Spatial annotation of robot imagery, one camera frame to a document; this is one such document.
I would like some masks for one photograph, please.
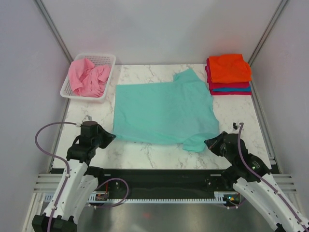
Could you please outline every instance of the pink towel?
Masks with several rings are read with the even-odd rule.
[[[239,83],[213,83],[211,81],[211,70],[209,58],[206,60],[207,66],[205,67],[205,71],[207,73],[207,83],[209,84],[209,89],[215,88],[248,88],[250,86],[249,82],[239,82]]]
[[[87,58],[71,63],[69,80],[71,89],[76,95],[84,97],[101,97],[110,75],[108,65],[96,66]]]
[[[232,92],[218,92],[218,91],[212,91],[211,89],[209,90],[211,95],[252,95],[251,92],[237,92],[237,91],[232,91]]]

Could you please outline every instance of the marble table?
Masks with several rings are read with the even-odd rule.
[[[70,101],[66,121],[81,122],[91,116],[102,127],[111,132],[115,103],[115,87],[120,84],[143,84],[171,82],[175,73],[192,68],[205,81],[205,65],[124,65],[115,66],[104,103]],[[266,147],[259,127],[251,96],[214,96],[213,110],[220,122],[220,131],[233,131],[233,122],[244,122],[242,139],[252,154],[260,157],[270,168]],[[80,129],[65,125],[62,129],[56,154],[66,157],[67,150]],[[229,162],[217,157],[209,150],[195,153],[182,149],[182,144],[154,145],[114,140],[106,149],[97,149],[91,166],[123,169],[225,169]],[[53,168],[64,168],[56,159]]]

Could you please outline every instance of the laundry basket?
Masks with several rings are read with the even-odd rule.
[[[81,54],[78,54],[74,60],[83,59],[83,58],[89,59],[91,62],[93,62],[95,64],[95,66],[108,64],[111,67],[110,76],[108,77],[103,95],[99,98],[82,97],[82,96],[76,95],[75,93],[73,93],[73,91],[71,89],[70,82],[69,82],[69,75],[67,75],[67,77],[66,77],[66,79],[65,79],[65,81],[62,85],[60,95],[64,98],[70,98],[70,99],[76,99],[76,100],[91,101],[91,102],[103,102],[103,100],[106,96],[106,93],[107,93],[107,89],[110,85],[112,72],[114,70],[114,66],[115,66],[115,62],[116,62],[116,57],[114,55],[109,55],[109,54],[81,53]]]

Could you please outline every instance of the gray wall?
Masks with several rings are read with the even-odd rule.
[[[43,0],[72,57],[96,51],[118,64],[249,59],[280,0]]]
[[[34,135],[60,120],[69,64],[32,0],[0,2],[0,231],[21,231],[46,157]],[[56,130],[42,134],[50,149]]]
[[[257,59],[253,80],[279,164],[309,214],[309,1],[291,1]]]

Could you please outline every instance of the teal towel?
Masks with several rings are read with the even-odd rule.
[[[113,134],[118,139],[153,144],[183,143],[201,152],[219,135],[212,96],[192,69],[173,82],[117,85]]]

